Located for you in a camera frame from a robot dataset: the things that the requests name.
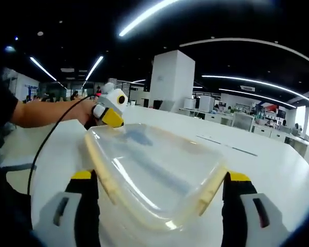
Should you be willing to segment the person's left hand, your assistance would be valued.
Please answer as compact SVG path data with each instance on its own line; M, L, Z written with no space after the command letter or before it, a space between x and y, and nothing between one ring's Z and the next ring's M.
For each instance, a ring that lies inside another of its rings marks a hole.
M81 103L75 106L76 119L83 124L85 129L97 125L97 120L93 116L92 110L96 106L96 103L92 100L85 99Z

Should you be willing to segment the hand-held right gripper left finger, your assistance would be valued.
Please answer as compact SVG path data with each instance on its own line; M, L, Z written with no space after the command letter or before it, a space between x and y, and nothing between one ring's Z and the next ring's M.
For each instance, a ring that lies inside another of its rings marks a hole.
M78 172L41 209L39 238L44 246L100 246L99 214L96 173Z

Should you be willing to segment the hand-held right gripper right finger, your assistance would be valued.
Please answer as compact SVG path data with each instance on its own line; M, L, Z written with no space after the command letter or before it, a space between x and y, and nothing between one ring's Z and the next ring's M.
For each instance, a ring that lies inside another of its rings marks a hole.
M222 246L280 246L288 238L281 211L246 175L226 174L222 201Z

